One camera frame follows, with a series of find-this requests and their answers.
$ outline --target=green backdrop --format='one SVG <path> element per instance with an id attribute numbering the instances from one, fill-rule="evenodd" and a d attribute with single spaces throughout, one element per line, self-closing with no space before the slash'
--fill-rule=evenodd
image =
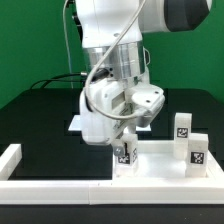
<path id="1" fill-rule="evenodd" d="M 33 82 L 68 73 L 63 4 L 64 0 L 0 1 L 0 107 Z M 73 72 L 79 72 L 85 67 L 71 11 L 72 7 L 67 10 L 68 35 Z M 223 0 L 215 0 L 209 17 L 194 32 L 144 35 L 152 83 L 208 90 L 224 102 L 223 40 Z"/>

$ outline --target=cable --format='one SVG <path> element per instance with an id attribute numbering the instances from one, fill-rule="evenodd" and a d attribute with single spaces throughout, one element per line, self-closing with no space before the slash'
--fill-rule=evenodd
<path id="1" fill-rule="evenodd" d="M 85 95 L 86 98 L 88 99 L 89 104 L 99 113 L 101 113 L 102 115 L 114 119 L 114 120 L 129 120 L 129 119 L 134 119 L 137 118 L 138 116 L 143 115 L 146 110 L 138 110 L 135 111 L 133 114 L 131 115 L 127 115 L 127 116 L 116 116 L 113 114 L 109 114 L 106 113 L 105 111 L 103 111 L 101 108 L 97 107 L 96 103 L 94 103 L 94 101 L 92 100 L 91 96 L 90 96 L 90 84 L 91 81 L 94 77 L 94 74 L 97 72 L 97 70 L 99 69 L 100 65 L 105 61 L 105 59 L 110 55 L 110 53 L 114 50 L 114 48 L 117 46 L 117 44 L 120 42 L 120 40 L 124 37 L 124 35 L 128 32 L 128 30 L 131 28 L 131 26 L 134 24 L 135 20 L 138 18 L 138 15 L 140 14 L 142 8 L 144 7 L 146 3 L 146 0 L 142 0 L 142 3 L 140 4 L 138 10 L 135 12 L 135 14 L 133 15 L 132 19 L 130 20 L 130 22 L 126 25 L 125 29 L 121 32 L 121 34 L 118 36 L 118 38 L 115 40 L 115 42 L 110 46 L 110 48 L 107 50 L 107 52 L 103 55 L 103 57 L 98 61 L 98 63 L 94 66 L 94 68 L 92 69 L 92 71 L 89 73 L 87 80 L 86 80 L 86 84 L 85 84 Z"/>
<path id="2" fill-rule="evenodd" d="M 67 26 L 66 26 L 66 18 L 65 18 L 65 10 L 66 6 L 68 4 L 69 0 L 65 1 L 64 7 L 63 7 L 63 27 L 64 27 L 64 35 L 65 35 L 65 44 L 66 44 L 66 49 L 67 49 L 67 56 L 68 56 L 68 67 L 69 67 L 69 72 L 72 74 L 72 62 L 71 62 L 71 52 L 69 48 L 69 43 L 68 43 L 68 32 L 67 32 Z"/>
<path id="3" fill-rule="evenodd" d="M 48 82 L 48 81 L 50 81 L 50 82 L 73 82 L 73 83 L 80 83 L 80 82 L 82 82 L 82 80 L 79 80 L 79 81 L 74 81 L 74 80 L 61 80 L 61 79 L 43 79 L 43 80 L 39 80 L 39 81 L 37 81 L 37 82 L 35 82 L 31 87 L 30 87 L 30 89 L 33 89 L 33 87 L 34 86 L 36 86 L 37 84 L 39 84 L 39 83 L 42 83 L 42 82 Z"/>
<path id="4" fill-rule="evenodd" d="M 76 77 L 76 76 L 81 76 L 81 74 L 80 73 L 73 73 L 73 74 L 58 75 L 58 76 L 52 77 L 51 79 L 61 79 L 61 78 Z M 40 88 L 44 89 L 51 82 L 52 82 L 51 80 L 46 81 Z"/>

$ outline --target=black tabletop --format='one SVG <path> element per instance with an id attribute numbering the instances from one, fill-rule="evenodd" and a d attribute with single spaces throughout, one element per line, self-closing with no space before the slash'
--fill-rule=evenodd
<path id="1" fill-rule="evenodd" d="M 28 90 L 0 110 L 0 152 L 11 143 L 23 145 L 23 159 L 10 180 L 111 179 L 112 148 L 88 146 L 80 132 L 68 131 L 73 116 L 79 114 L 79 95 L 80 90 Z M 224 167 L 224 105 L 202 90 L 166 89 L 165 97 L 162 111 L 151 124 L 152 131 L 139 132 L 139 139 L 171 140 L 175 113 L 192 113 L 192 132 L 209 135 L 209 149 Z M 0 223 L 223 223 L 223 208 L 0 206 Z M 13 222 L 13 217 L 20 221 Z"/>

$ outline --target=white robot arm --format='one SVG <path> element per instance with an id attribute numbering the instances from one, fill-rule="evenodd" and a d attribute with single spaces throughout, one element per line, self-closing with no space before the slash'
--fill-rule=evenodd
<path id="1" fill-rule="evenodd" d="M 149 83 L 149 55 L 144 49 L 141 33 L 195 29 L 208 15 L 212 3 L 212 0 L 143 1 L 145 5 L 139 18 L 99 66 L 87 87 L 91 101 L 84 91 L 81 94 L 82 136 L 88 144 L 113 144 L 125 127 L 147 126 L 163 106 L 163 90 Z M 141 2 L 76 0 L 88 73 L 130 23 Z M 138 113 L 135 119 L 111 119 L 98 112 L 94 105 L 107 114 Z"/>

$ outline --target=small white box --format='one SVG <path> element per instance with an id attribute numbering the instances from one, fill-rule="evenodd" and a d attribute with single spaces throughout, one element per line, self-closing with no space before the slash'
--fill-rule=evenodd
<path id="1" fill-rule="evenodd" d="M 138 137 L 136 134 L 124 134 L 121 141 L 125 145 L 125 156 L 115 158 L 117 176 L 133 176 L 138 169 Z"/>
<path id="2" fill-rule="evenodd" d="M 205 177 L 208 160 L 208 135 L 189 135 L 186 177 Z"/>
<path id="3" fill-rule="evenodd" d="M 185 160 L 188 149 L 188 138 L 191 133 L 192 114 L 176 113 L 174 124 L 174 158 Z"/>

